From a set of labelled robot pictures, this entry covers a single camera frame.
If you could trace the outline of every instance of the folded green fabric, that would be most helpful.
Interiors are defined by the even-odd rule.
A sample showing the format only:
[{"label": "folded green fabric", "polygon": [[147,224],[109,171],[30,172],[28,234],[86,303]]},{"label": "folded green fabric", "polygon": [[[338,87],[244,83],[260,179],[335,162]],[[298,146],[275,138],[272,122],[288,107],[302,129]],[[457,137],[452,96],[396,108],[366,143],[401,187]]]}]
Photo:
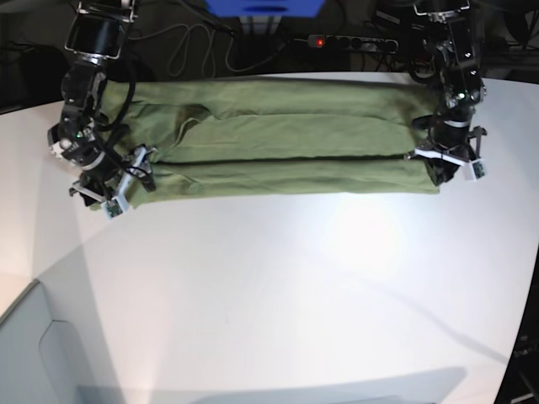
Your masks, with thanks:
[{"label": "folded green fabric", "polygon": [[[114,118],[126,84],[109,82]],[[155,146],[157,191],[135,184],[134,205],[168,199],[328,192],[437,193],[420,161],[404,161],[424,136],[427,90],[289,79],[138,83],[118,149]]]}]

